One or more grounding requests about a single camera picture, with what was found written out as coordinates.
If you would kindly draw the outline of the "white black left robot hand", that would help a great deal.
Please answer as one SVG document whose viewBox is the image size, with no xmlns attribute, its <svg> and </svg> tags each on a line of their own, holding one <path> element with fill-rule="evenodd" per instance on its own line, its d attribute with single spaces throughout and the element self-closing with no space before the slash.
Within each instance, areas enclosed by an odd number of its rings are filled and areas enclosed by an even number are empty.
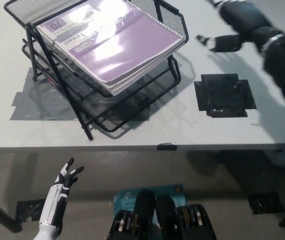
<svg viewBox="0 0 285 240">
<path fill-rule="evenodd" d="M 77 174 L 85 169 L 80 166 L 69 171 L 73 163 L 72 157 L 59 171 L 54 184 L 50 187 L 40 216 L 40 224 L 55 228 L 62 226 L 71 187 L 78 180 Z"/>
</svg>

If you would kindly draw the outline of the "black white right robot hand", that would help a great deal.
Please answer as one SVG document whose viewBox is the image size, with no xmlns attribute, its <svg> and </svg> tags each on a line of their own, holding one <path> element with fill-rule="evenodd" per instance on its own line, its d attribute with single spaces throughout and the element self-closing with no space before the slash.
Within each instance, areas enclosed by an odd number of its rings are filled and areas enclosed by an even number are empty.
<svg viewBox="0 0 285 240">
<path fill-rule="evenodd" d="M 268 18 L 247 0 L 210 0 L 222 20 L 236 31 L 235 35 L 205 37 L 196 39 L 211 52 L 232 53 L 241 49 L 243 43 L 254 43 L 261 53 L 268 45 L 285 33 L 274 27 Z"/>
</svg>

